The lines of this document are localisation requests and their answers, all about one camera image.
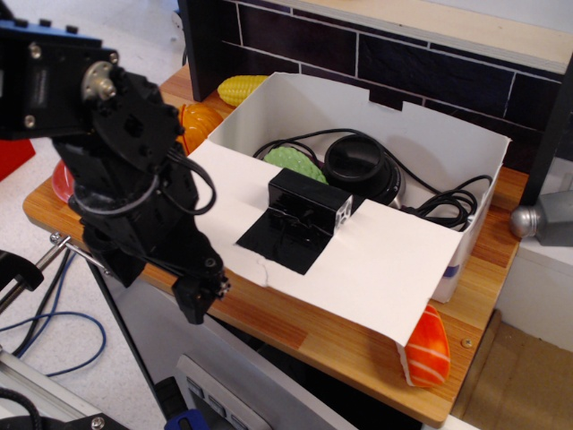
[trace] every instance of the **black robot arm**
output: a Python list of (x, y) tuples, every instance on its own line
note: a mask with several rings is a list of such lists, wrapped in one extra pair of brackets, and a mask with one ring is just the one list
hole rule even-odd
[(146, 263), (176, 275), (177, 302), (202, 323), (229, 288), (194, 219), (215, 190), (197, 209), (192, 170), (212, 183), (175, 141), (177, 109), (117, 64), (115, 50), (75, 28), (0, 21), (0, 139), (51, 137), (74, 177), (68, 203), (94, 257), (125, 286)]

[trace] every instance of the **toy salmon sushi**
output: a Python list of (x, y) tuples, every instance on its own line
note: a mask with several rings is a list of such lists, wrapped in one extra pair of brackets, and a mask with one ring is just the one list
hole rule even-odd
[(406, 346), (397, 346), (408, 385), (427, 388), (448, 379), (448, 339), (440, 314), (433, 306), (426, 306)]

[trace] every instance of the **white paper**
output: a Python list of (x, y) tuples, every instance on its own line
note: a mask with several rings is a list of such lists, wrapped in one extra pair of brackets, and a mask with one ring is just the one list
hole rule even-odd
[[(197, 224), (229, 270), (406, 345), (459, 233), (367, 201), (300, 275), (235, 244), (267, 210), (267, 185), (279, 168), (211, 142), (192, 158), (210, 173), (218, 193)], [(208, 197), (209, 189), (197, 182)]]

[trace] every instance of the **dark tile wall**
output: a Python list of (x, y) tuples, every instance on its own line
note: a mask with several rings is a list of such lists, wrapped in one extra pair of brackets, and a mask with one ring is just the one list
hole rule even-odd
[[(366, 88), (391, 108), (439, 110), (510, 137), (505, 166), (529, 172), (562, 75), (262, 0), (220, 1), (243, 73), (305, 73)], [(572, 135), (560, 157), (573, 160)]]

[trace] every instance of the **black tape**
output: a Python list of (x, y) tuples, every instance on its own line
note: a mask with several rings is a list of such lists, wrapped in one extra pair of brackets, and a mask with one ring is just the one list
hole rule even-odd
[(351, 193), (285, 168), (269, 182), (269, 208), (237, 244), (305, 274), (351, 207)]

